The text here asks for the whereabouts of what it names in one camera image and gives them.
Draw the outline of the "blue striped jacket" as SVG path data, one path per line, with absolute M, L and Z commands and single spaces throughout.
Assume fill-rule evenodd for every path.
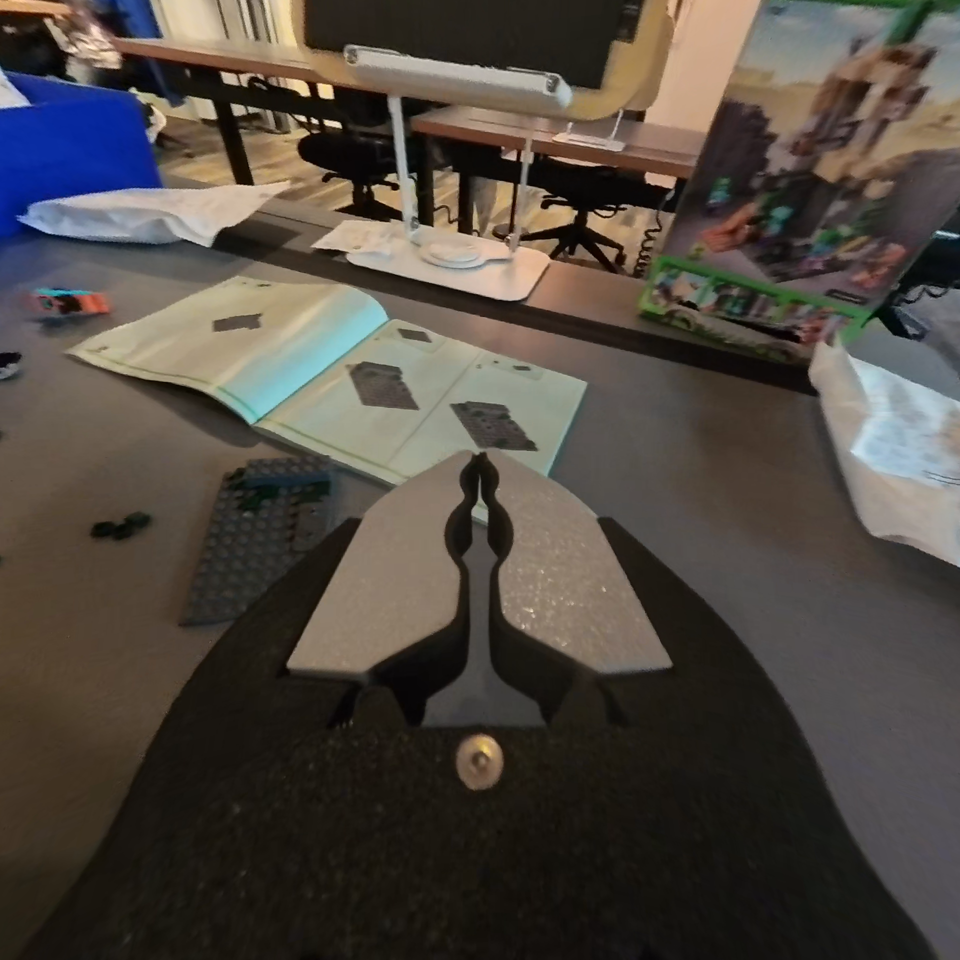
M 125 40 L 163 40 L 162 25 L 151 1 L 109 1 L 110 30 Z M 185 105 L 186 98 L 171 86 L 169 69 L 149 57 L 134 55 L 130 68 L 131 85 L 142 92 L 161 97 L 171 107 Z

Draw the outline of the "clear acrylic stand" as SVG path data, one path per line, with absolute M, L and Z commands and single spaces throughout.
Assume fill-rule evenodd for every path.
M 574 121 L 569 121 L 561 131 L 552 136 L 551 141 L 604 152 L 622 153 L 626 149 L 626 143 L 618 138 L 618 132 L 624 114 L 625 110 L 620 109 L 615 115 L 611 129 L 603 134 L 589 133 L 584 128 L 578 128 Z

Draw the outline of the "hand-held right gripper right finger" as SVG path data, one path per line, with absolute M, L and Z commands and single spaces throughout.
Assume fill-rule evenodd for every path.
M 489 651 L 506 682 L 620 679 L 673 666 L 604 533 L 574 494 L 508 453 L 482 467 Z

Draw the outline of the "white printed paper sheet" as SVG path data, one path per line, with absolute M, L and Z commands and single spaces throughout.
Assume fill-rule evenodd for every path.
M 312 250 L 389 257 L 402 237 L 402 223 L 347 219 L 311 244 Z

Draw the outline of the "white lamp base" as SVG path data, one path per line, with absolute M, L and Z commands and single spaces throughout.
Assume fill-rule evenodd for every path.
M 517 230 L 506 244 L 496 244 L 421 224 L 416 193 L 410 187 L 402 95 L 452 93 L 456 102 L 470 106 L 505 101 L 508 107 L 533 115 L 547 108 L 567 108 L 572 102 L 567 82 L 550 71 L 462 64 L 358 44 L 346 45 L 343 58 L 361 79 L 380 81 L 387 92 L 402 213 L 401 227 L 370 227 L 361 244 L 346 252 L 347 261 L 498 302 L 526 299 L 549 260 L 535 250 L 521 250 Z

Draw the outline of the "large blue plastic bin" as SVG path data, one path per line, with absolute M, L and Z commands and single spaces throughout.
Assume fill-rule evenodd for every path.
M 27 106 L 1 110 L 1 237 L 19 234 L 30 205 L 162 177 L 141 103 L 127 91 L 13 72 Z

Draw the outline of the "open instruction booklet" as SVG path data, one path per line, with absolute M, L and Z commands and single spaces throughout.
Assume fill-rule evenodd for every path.
M 203 394 L 263 435 L 391 486 L 459 452 L 547 475 L 584 381 L 413 321 L 341 283 L 236 275 L 67 354 Z

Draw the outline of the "green toy set box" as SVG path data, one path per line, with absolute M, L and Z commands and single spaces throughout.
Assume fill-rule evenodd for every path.
M 958 211 L 958 5 L 763 2 L 641 316 L 784 363 L 858 333 Z

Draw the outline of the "dark grey studded brick plate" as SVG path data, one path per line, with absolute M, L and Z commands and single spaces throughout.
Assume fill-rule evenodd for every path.
M 181 627 L 234 621 L 330 532 L 328 471 L 277 483 L 223 477 L 178 618 Z

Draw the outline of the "black office chair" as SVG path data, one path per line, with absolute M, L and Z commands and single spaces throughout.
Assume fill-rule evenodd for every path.
M 324 183 L 339 180 L 351 185 L 351 202 L 337 208 L 337 213 L 378 222 L 402 220 L 400 210 L 375 195 L 377 186 L 400 188 L 388 179 L 398 173 L 392 138 L 341 128 L 306 135 L 297 142 L 296 151 L 304 162 L 323 172 Z
M 574 212 L 566 224 L 525 231 L 522 242 L 555 240 L 549 257 L 559 259 L 577 249 L 586 251 L 603 269 L 621 274 L 627 262 L 624 246 L 589 226 L 593 214 L 616 215 L 630 209 L 672 212 L 688 181 L 676 180 L 672 189 L 647 181 L 646 174 L 608 166 L 579 166 L 545 159 L 534 169 L 533 185 L 545 192 L 545 210 L 565 207 Z
M 957 320 L 958 308 L 959 214 L 955 213 L 934 232 L 874 316 L 895 337 L 921 341 L 934 327 Z

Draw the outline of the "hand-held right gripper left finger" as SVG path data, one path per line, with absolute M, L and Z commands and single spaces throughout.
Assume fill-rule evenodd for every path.
M 450 627 L 474 534 L 475 455 L 459 451 L 369 507 L 287 660 L 296 676 L 359 682 Z

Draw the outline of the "small orange toy piece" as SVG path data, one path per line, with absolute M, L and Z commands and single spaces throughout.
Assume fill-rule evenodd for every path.
M 112 312 L 103 294 L 90 291 L 40 288 L 33 290 L 30 297 L 38 316 L 49 322 L 100 317 Z

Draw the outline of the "grey desk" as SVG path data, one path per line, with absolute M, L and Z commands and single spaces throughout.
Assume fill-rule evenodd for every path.
M 2 244 L 2 958 L 958 958 L 958 570 L 861 528 L 812 395 L 381 294 L 587 382 L 555 476 L 675 669 L 540 727 L 487 666 L 481 531 L 471 669 L 421 728 L 282 676 L 353 524 L 223 638 L 179 629 L 220 476 L 270 449 L 64 350 L 319 274 L 241 237 Z M 111 312 L 46 320 L 41 288 Z

